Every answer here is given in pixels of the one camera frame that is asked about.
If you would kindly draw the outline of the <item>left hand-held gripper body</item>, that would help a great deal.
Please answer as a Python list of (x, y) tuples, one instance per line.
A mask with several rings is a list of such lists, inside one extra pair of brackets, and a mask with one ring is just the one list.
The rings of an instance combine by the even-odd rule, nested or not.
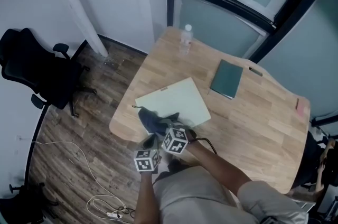
[(134, 163), (139, 173), (155, 172), (160, 163), (158, 141), (154, 140), (152, 145), (139, 146), (134, 152)]

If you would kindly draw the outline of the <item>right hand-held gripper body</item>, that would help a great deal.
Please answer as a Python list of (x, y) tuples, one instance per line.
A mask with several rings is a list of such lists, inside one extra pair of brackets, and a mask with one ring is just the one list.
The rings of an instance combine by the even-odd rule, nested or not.
[(189, 139), (186, 135), (188, 130), (193, 130), (190, 125), (180, 122), (180, 125), (168, 126), (160, 123), (158, 139), (161, 148), (171, 154), (180, 155), (185, 150)]

